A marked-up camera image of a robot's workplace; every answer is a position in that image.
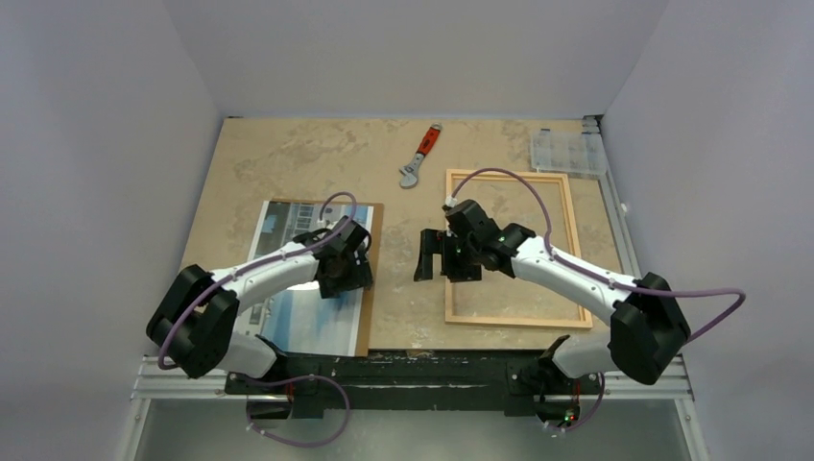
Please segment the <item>brown backing board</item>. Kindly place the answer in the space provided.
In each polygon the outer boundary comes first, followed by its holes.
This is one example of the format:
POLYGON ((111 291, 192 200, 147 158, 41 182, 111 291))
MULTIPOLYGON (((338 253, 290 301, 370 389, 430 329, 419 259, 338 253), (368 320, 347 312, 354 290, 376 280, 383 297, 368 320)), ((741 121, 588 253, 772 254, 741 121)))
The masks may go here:
POLYGON ((376 267, 380 254, 380 237, 383 227, 384 206, 373 203, 353 205, 348 196, 335 194, 315 208, 316 222, 313 231, 329 228, 329 238, 337 236, 342 227, 335 228, 338 221, 347 216, 363 225, 371 234, 368 256, 371 263, 373 284, 370 289, 346 292, 339 298, 323 299, 319 285, 314 280, 307 285, 315 294, 315 319, 313 332, 306 334, 307 349, 312 353, 340 356, 364 356, 369 351, 371 315, 374 300, 376 267))

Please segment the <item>building photo print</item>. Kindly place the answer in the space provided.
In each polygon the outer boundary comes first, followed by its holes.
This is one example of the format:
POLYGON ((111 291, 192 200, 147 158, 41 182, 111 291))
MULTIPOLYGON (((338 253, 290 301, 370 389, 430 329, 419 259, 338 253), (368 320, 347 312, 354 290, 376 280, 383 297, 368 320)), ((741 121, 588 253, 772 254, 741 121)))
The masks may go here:
MULTIPOLYGON (((332 226, 350 212, 347 200, 322 204, 282 199, 265 202, 249 249, 249 259, 271 253, 294 236, 332 226)), ((285 352, 362 356, 368 351, 363 329, 366 292, 345 292, 336 298, 321 297, 315 281, 295 285, 256 303, 240 314, 234 330, 258 335, 285 352)))

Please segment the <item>light wooden picture frame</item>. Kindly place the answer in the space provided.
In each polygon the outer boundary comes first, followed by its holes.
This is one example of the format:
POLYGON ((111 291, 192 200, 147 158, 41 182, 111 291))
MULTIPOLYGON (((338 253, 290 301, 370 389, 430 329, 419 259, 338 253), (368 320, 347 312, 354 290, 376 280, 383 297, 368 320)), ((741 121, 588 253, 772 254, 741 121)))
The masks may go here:
MULTIPOLYGON (((446 170, 447 199, 457 199, 464 185, 470 181, 483 182, 511 182, 515 177, 494 170, 446 170)), ((532 192, 537 190, 533 183, 552 183, 559 188, 563 221, 567 240, 568 253, 577 257, 582 256, 581 242, 578 236, 575 208, 573 204, 569 178, 565 173, 516 173, 522 180, 529 183, 532 192)), ((590 329, 593 327, 593 316, 582 306, 573 304, 577 319, 543 318, 543 317, 499 317, 499 316, 464 316, 456 313, 455 287, 450 281, 444 286, 444 321, 451 325, 508 327, 508 328, 575 328, 590 329)))

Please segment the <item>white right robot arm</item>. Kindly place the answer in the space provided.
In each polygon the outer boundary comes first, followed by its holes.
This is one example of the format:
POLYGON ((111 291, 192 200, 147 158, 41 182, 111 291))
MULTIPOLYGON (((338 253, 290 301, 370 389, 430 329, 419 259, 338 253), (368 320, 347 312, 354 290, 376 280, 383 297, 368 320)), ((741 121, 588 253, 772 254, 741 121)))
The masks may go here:
POLYGON ((441 274, 452 283, 498 272, 547 288, 608 326, 605 333, 562 336, 547 348, 539 364, 546 388, 561 391, 577 377, 613 371, 653 385, 688 341, 691 330, 662 277, 603 270, 524 226, 499 227, 473 200, 444 211, 445 229, 419 235, 416 281, 433 277, 433 257, 439 255, 441 274))

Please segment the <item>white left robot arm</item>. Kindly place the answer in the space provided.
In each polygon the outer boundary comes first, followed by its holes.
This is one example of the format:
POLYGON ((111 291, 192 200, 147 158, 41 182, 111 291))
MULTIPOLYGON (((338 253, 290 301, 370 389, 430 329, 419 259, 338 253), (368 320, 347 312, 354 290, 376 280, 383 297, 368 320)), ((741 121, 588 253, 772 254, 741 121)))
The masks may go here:
POLYGON ((238 317, 278 294, 323 305, 371 288, 370 240, 363 225, 344 216, 330 230, 302 233, 241 265, 182 269, 146 327, 159 347, 158 368, 181 369, 190 378, 232 372, 248 376, 261 392, 277 391, 286 379, 278 347, 237 331, 238 317))

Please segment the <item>clear plastic organizer box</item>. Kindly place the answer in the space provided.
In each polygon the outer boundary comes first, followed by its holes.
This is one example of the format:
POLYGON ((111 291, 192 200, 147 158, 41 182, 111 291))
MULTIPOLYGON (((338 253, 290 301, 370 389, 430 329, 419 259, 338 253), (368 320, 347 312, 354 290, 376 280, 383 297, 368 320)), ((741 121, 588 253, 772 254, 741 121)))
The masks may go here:
POLYGON ((540 129, 530 139, 531 168, 538 172, 602 177, 608 162, 602 137, 592 131, 540 129))

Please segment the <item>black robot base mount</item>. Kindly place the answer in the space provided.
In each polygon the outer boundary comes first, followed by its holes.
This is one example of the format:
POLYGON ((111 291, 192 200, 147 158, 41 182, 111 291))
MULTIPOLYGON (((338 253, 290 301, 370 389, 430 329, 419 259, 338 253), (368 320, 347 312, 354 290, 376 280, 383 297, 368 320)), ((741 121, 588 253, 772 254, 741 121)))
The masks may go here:
POLYGON ((274 416, 320 418, 327 409, 493 411, 507 417, 579 414, 600 393, 594 372, 557 371, 543 350, 373 351, 366 357, 289 352, 261 378, 229 373, 230 395, 279 396, 274 416))

